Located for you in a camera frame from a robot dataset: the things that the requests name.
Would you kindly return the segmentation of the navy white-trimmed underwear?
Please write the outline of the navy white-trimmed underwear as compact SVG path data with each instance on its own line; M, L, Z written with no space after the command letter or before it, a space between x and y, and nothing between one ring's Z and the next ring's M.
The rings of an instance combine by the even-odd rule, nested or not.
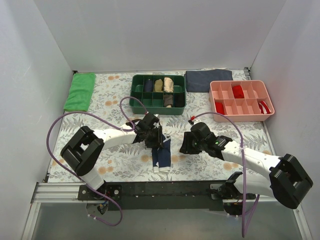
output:
M163 147L154 147L151 150L152 166L155 174L168 174L171 170L171 137L162 135Z

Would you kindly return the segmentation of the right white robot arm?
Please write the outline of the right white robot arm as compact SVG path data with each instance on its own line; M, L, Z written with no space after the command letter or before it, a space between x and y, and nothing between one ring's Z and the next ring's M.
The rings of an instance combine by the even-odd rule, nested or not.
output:
M298 159L286 154L283 157L241 147L227 136L216 136L204 122L191 126L183 135L182 154L197 155L206 152L213 158L242 165L254 171L233 173L223 185L214 191L222 198L237 199L243 194L274 197L289 209L296 209L313 186L313 181Z

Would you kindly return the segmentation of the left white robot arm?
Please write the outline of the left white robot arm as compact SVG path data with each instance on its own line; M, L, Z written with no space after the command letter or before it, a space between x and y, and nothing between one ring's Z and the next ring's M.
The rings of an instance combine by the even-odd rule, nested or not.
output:
M133 124L126 123L120 129L92 130L81 127L62 148L60 155L75 174L90 186L89 194L95 200L106 196L105 181L95 164L103 149L144 142L147 148L163 147L162 127L157 115L147 113Z

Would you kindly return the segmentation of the rolled grey brown underwear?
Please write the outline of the rolled grey brown underwear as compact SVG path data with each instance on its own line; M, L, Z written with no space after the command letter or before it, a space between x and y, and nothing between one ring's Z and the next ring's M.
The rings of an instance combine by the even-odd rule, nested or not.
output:
M165 108L172 108L174 105L174 96L172 94L163 95L163 106Z

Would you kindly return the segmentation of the rolled red underwear left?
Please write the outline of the rolled red underwear left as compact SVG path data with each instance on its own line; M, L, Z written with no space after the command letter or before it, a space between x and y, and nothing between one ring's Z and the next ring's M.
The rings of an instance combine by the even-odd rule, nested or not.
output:
M221 115L225 114L224 105L221 102L217 102L217 101L215 102L215 109L217 113Z

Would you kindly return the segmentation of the rolled red underwear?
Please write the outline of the rolled red underwear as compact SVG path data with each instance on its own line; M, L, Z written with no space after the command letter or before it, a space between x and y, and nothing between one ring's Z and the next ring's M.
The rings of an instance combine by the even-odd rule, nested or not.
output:
M244 99L245 95L241 85L235 85L232 87L233 96L235 99Z
M215 109L217 113L221 115L225 114L224 105L221 102L217 102L217 101L215 102Z

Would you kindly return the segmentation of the rolled tan underwear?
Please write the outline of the rolled tan underwear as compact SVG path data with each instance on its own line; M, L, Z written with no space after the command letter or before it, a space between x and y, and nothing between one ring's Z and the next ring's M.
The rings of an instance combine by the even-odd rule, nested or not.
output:
M163 92L163 80L162 79L155 80L153 91L157 92L157 93Z

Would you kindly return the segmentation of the rolled cream underwear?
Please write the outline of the rolled cream underwear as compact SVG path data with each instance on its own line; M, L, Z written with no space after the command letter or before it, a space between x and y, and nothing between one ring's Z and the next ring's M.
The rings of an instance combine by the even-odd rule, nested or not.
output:
M163 81L163 90L167 93L174 92L174 81L170 77L165 77Z

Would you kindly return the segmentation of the rolled red underwear top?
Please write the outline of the rolled red underwear top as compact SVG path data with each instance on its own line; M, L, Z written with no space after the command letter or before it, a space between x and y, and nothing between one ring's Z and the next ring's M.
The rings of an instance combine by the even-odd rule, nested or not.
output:
M232 87L233 96L235 99L244 99L245 95L241 85L235 85Z

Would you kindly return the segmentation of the red white striped underwear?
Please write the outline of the red white striped underwear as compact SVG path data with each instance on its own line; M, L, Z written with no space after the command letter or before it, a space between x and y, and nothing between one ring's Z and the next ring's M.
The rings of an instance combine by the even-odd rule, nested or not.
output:
M263 114L263 115L271 113L271 110L268 107L267 103L263 100L258 102L258 107L260 109L261 114Z

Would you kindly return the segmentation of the green divided organizer tray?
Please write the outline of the green divided organizer tray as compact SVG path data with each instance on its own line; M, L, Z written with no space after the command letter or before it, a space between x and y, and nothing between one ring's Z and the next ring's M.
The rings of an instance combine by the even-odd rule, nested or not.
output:
M173 80L173 92L164 92L164 78L169 77ZM144 92L144 80L153 80L153 91ZM161 79L163 81L163 92L154 92L155 80ZM185 106L175 107L175 94L184 93ZM173 95L173 107L164 107L164 95ZM144 114L148 111L152 114L159 115L182 115L187 105L186 103L186 81L182 75L151 75L151 74L136 74L132 77L130 88L129 105L134 114Z

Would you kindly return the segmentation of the pink divided organizer tray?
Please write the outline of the pink divided organizer tray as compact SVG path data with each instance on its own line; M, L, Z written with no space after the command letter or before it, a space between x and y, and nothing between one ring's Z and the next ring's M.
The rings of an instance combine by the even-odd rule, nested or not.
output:
M234 98L232 87L241 85L244 98ZM225 80L212 81L210 83L209 97L212 111L216 114L213 119L216 122L227 122L229 118L233 122L263 122L275 113L275 108L261 80ZM271 113L261 114L258 102L265 101ZM216 112L215 102L220 102L224 107L224 115Z

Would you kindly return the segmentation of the dark blue folded cloth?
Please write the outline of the dark blue folded cloth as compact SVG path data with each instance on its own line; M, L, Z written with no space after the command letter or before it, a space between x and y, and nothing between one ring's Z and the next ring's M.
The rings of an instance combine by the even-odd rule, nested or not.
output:
M208 93L213 81L232 81L232 71L225 69L187 70L184 74L186 90L190 93Z

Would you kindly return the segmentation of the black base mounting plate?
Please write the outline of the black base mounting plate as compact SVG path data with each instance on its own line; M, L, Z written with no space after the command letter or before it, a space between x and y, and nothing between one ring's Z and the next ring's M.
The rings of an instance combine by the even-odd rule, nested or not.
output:
M208 209L223 211L223 200L240 203L223 186L224 180L109 182L101 193L118 203L122 210Z

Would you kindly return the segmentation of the aluminium frame rail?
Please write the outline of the aluminium frame rail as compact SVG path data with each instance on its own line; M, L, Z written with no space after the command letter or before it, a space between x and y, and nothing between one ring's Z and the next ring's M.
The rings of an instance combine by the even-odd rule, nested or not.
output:
M303 210L286 208L261 196L246 216L242 235L241 205L223 200L223 210L134 209L118 211L109 204L98 216L99 202L81 183L39 183L23 232L25 240L310 240Z

